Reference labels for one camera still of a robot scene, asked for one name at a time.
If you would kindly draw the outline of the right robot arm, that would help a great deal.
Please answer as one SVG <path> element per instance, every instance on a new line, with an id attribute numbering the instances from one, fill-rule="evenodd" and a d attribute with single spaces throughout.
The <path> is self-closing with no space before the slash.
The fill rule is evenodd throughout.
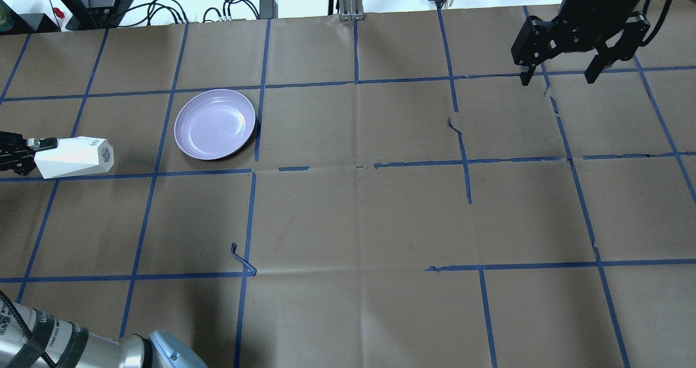
<path id="1" fill-rule="evenodd" d="M 527 17 L 511 48 L 520 82 L 527 86 L 536 68 L 559 54 L 596 51 L 584 72 L 594 83 L 605 68 L 632 59 L 658 34 L 673 0 L 664 2 L 655 26 L 646 17 L 651 1 L 563 0 L 551 21 Z"/>

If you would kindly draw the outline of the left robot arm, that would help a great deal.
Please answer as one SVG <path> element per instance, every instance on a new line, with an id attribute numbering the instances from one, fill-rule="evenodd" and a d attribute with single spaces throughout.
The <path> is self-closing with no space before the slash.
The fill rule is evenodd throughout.
<path id="1" fill-rule="evenodd" d="M 111 170 L 114 148 L 102 138 L 24 138 L 1 135 L 2 171 L 20 176 L 34 169 L 45 179 L 86 176 Z M 2 294 L 3 367 L 204 367 L 189 346 L 164 330 L 146 338 L 103 338 L 84 326 L 56 319 Z"/>

